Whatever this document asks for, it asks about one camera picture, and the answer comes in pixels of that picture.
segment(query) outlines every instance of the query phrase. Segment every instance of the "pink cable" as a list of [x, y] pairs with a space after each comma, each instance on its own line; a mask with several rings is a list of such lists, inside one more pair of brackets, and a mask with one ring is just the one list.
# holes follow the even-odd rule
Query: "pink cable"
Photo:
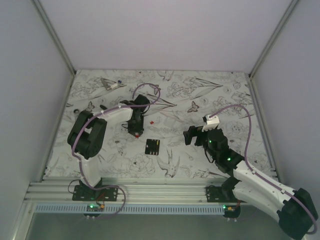
[[[210, 118], [212, 118], [213, 116], [221, 113], [222, 111], [228, 109], [228, 108], [242, 108], [246, 114], [248, 115], [248, 118], [249, 118], [249, 133], [248, 133], [248, 138], [246, 140], [246, 143], [245, 143], [245, 148], [244, 148], [244, 161], [245, 161], [245, 164], [247, 165], [247, 167], [250, 169], [250, 171], [253, 171], [254, 169], [251, 167], [249, 161], [248, 161], [248, 158], [247, 158], [247, 150], [248, 150], [248, 146], [249, 146], [249, 140], [250, 140], [250, 135], [251, 135], [251, 129], [252, 129], [252, 122], [251, 122], [251, 116], [250, 116], [250, 113], [249, 111], [242, 105], [240, 104], [233, 104], [233, 105], [229, 105], [229, 106], [226, 106], [226, 107], [223, 107], [221, 108], [219, 111], [217, 111], [216, 113], [212, 114], [210, 116]], [[260, 175], [259, 173], [255, 172], [254, 173], [255, 175], [257, 175], [259, 178], [261, 178], [263, 181], [265, 181], [266, 183], [270, 184], [271, 186], [273, 186], [274, 188], [276, 188], [277, 190], [279, 191], [282, 191], [283, 189], [277, 185], [275, 185], [273, 182], [269, 181], [268, 179], [266, 179], [265, 177], [263, 177], [262, 175]], [[318, 230], [318, 225], [317, 225], [317, 222], [316, 222], [316, 219], [314, 218], [314, 216], [311, 214], [311, 212], [309, 211], [309, 209], [299, 200], [297, 199], [295, 196], [293, 196], [291, 193], [287, 192], [287, 191], [284, 191], [284, 193], [286, 195], [288, 195], [290, 198], [292, 198], [293, 200], [295, 200], [302, 208], [303, 210], [305, 210], [305, 212], [308, 214], [308, 216], [310, 217], [310, 219], [312, 220], [312, 223], [313, 223], [313, 230], [310, 231], [310, 232], [307, 232], [306, 234], [308, 235], [313, 235], [317, 232]]]
[[[153, 102], [151, 102], [151, 103], [149, 103], [149, 104], [144, 104], [144, 105], [122, 105], [121, 108], [123, 108], [123, 109], [143, 108], [143, 107], [147, 107], [147, 106], [150, 106], [150, 105], [155, 104], [155, 103], [159, 100], [159, 98], [160, 98], [160, 88], [159, 88], [158, 86], [152, 84], [152, 83], [147, 83], [147, 82], [146, 82], [146, 83], [142, 83], [142, 84], [140, 84], [139, 86], [137, 86], [137, 88], [134, 90], [134, 92], [133, 92], [133, 94], [132, 94], [132, 98], [135, 97], [135, 93], [136, 93], [136, 91], [138, 90], [138, 88], [140, 88], [140, 87], [142, 87], [142, 86], [144, 86], [144, 85], [149, 85], [149, 86], [152, 86], [152, 87], [154, 87], [154, 88], [157, 89], [157, 91], [158, 91], [158, 96], [157, 96], [156, 100], [154, 100]], [[79, 160], [79, 169], [80, 169], [81, 176], [82, 176], [85, 184], [86, 184], [90, 189], [95, 190], [95, 191], [99, 191], [99, 190], [103, 190], [103, 189], [107, 189], [107, 188], [116, 188], [116, 189], [119, 189], [119, 190], [123, 193], [123, 198], [124, 198], [124, 199], [123, 199], [123, 204], [121, 205], [121, 207], [120, 207], [116, 212], [108, 215], [107, 217], [99, 217], [99, 219], [109, 219], [109, 218], [112, 218], [112, 217], [114, 217], [115, 215], [117, 215], [119, 212], [121, 212], [122, 209], [124, 208], [125, 204], [126, 204], [126, 200], [127, 200], [126, 193], [125, 193], [125, 191], [124, 191], [120, 186], [117, 186], [117, 185], [108, 185], [108, 186], [103, 186], [103, 187], [98, 187], [98, 188], [95, 188], [95, 187], [91, 186], [91, 185], [89, 184], [86, 176], [85, 176], [85, 173], [84, 173], [84, 170], [83, 170], [83, 167], [82, 167], [81, 157], [80, 157], [79, 155], [76, 155], [75, 150], [76, 150], [76, 146], [77, 146], [77, 144], [78, 144], [78, 141], [79, 141], [81, 135], [82, 135], [83, 132], [85, 131], [86, 127], [87, 127], [95, 118], [98, 118], [98, 117], [100, 117], [101, 115], [104, 115], [104, 114], [106, 114], [106, 113], [109, 113], [109, 112], [112, 112], [112, 111], [118, 110], [118, 109], [119, 109], [119, 106], [115, 106], [115, 107], [112, 107], [112, 108], [110, 108], [110, 109], [104, 110], [103, 113], [100, 112], [100, 113], [94, 115], [93, 117], [91, 117], [91, 118], [83, 125], [83, 127], [81, 128], [78, 136], [75, 138], [75, 141], [74, 141], [74, 144], [73, 144], [72, 150], [71, 150], [72, 156], [74, 156], [75, 158], [77, 158], [77, 159]]]

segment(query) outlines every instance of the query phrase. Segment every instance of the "black square object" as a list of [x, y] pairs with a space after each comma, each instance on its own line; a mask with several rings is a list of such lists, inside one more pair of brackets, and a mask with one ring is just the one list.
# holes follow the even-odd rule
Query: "black square object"
[[160, 140], [147, 139], [145, 144], [145, 154], [159, 155]]

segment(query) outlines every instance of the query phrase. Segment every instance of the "perforated metal strip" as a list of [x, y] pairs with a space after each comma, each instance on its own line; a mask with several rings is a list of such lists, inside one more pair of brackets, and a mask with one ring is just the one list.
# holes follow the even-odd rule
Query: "perforated metal strip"
[[[85, 214], [88, 204], [85, 203], [38, 203], [35, 213], [50, 214]], [[100, 214], [112, 214], [121, 204], [106, 205]], [[120, 214], [157, 214], [157, 215], [223, 215], [222, 205], [166, 205], [166, 204], [126, 204]]]

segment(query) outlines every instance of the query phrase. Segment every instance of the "table top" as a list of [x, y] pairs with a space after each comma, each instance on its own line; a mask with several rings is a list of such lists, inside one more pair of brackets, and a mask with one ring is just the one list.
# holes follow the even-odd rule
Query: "table top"
[[[107, 90], [121, 80], [121, 84]], [[80, 177], [79, 165], [71, 155], [68, 135], [83, 110], [98, 113], [132, 100], [141, 83], [160, 88], [160, 100], [144, 117], [144, 132], [139, 138], [122, 127], [125, 122], [106, 129], [98, 165], [102, 177], [111, 178], [225, 178], [215, 164], [209, 163], [203, 147], [185, 145], [183, 131], [202, 126], [203, 117], [232, 104], [245, 106], [252, 118], [248, 160], [271, 176], [272, 171], [255, 115], [246, 76], [241, 72], [155, 71], [155, 70], [79, 70], [71, 87], [46, 177]], [[145, 85], [137, 91], [150, 101], [158, 92]], [[219, 115], [218, 128], [228, 138], [230, 148], [244, 154], [249, 121], [241, 108], [229, 108]], [[160, 140], [159, 155], [146, 155], [147, 139]]]

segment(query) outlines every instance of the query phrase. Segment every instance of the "white wall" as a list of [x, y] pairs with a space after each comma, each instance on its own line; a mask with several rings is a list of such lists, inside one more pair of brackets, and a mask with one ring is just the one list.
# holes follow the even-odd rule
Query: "white wall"
[[70, 74], [29, 0], [0, 7], [0, 239], [44, 161]]
[[250, 73], [291, 0], [41, 0], [76, 69]]
[[309, 191], [320, 214], [319, 10], [319, 0], [297, 5], [254, 85], [284, 180]]

